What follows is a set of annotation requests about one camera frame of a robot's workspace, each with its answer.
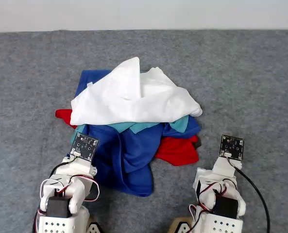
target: white cloth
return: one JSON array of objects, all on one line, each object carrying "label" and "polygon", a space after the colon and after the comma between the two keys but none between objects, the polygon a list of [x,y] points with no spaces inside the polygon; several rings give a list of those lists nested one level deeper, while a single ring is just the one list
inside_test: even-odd
[{"label": "white cloth", "polygon": [[158,67],[140,73],[139,58],[122,62],[71,101],[71,125],[173,122],[200,116],[200,105]]}]

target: black cable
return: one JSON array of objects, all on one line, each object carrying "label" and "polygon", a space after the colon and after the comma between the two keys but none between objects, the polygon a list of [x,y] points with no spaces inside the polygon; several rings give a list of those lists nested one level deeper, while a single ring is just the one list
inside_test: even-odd
[{"label": "black cable", "polygon": [[253,188],[255,189],[255,191],[257,192],[257,194],[259,195],[260,199],[261,199],[261,202],[262,204],[264,205],[264,208],[265,208],[265,212],[266,212],[266,218],[267,218],[267,233],[270,233],[270,215],[269,215],[269,210],[267,208],[267,204],[265,202],[265,199],[263,198],[263,196],[261,195],[259,189],[257,188],[257,186],[253,183],[253,181],[247,176],[244,174],[243,171],[241,171],[239,168],[237,168],[236,166],[233,166],[235,168],[235,170],[240,173],[240,175],[242,175],[245,179],[247,179],[247,181],[253,186]]},{"label": "black cable", "polygon": [[52,172],[51,172],[51,174],[50,174],[49,177],[51,177],[51,176],[55,173],[55,171],[57,170],[57,168],[59,168],[60,166],[66,165],[66,164],[70,164],[70,163],[74,162],[77,158],[78,158],[78,157],[75,156],[75,158],[74,158],[73,160],[69,161],[69,162],[64,162],[64,163],[61,163],[61,164],[56,165],[56,166],[53,168],[53,170],[52,170]]},{"label": "black cable", "polygon": [[225,179],[223,179],[222,181],[231,181],[231,182],[234,184],[235,188],[237,189],[237,185],[236,185],[236,183],[233,182],[233,180],[230,180],[230,179],[228,179],[228,178],[225,178]]},{"label": "black cable", "polygon": [[37,208],[37,211],[36,211],[35,216],[34,216],[32,233],[36,232],[35,225],[36,225],[36,221],[37,221],[37,214],[38,214],[38,208]]}]

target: teal cloth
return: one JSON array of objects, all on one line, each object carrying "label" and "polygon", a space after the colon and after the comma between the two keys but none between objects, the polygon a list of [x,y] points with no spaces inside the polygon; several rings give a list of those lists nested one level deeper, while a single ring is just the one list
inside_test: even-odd
[{"label": "teal cloth", "polygon": [[[122,123],[115,123],[115,124],[109,124],[108,126],[113,127],[116,129],[119,133],[127,130],[130,128],[133,133],[138,133],[146,128],[150,128],[152,126],[155,126],[159,123],[157,122],[143,122],[143,123],[136,123],[136,122],[122,122]],[[177,132],[184,133],[188,124],[188,115],[184,116],[174,122],[171,122],[169,125],[175,129]]]}]

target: gray carpet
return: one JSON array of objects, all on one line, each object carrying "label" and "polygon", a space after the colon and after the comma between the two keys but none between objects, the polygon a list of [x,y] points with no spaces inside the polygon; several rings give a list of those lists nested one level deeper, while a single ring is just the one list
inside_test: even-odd
[{"label": "gray carpet", "polygon": [[[81,70],[139,56],[159,66],[203,107],[197,164],[152,162],[154,193],[101,187],[90,212],[107,233],[165,233],[194,203],[196,168],[211,168],[221,134],[245,138],[243,171],[257,184],[272,233],[288,233],[288,31],[102,31],[0,33],[0,233],[29,233],[40,182],[70,148],[69,108]],[[265,212],[239,175],[244,233],[263,233]]]}]

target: clothing pile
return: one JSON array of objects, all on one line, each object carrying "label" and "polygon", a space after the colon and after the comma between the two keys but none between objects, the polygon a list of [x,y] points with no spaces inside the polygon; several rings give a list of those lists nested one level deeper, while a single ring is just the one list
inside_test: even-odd
[{"label": "clothing pile", "polygon": [[137,57],[112,71],[84,70],[71,107],[55,116],[100,140],[92,161],[99,184],[145,197],[152,193],[154,157],[175,166],[199,159],[194,117],[201,107],[161,69],[140,72]]}]

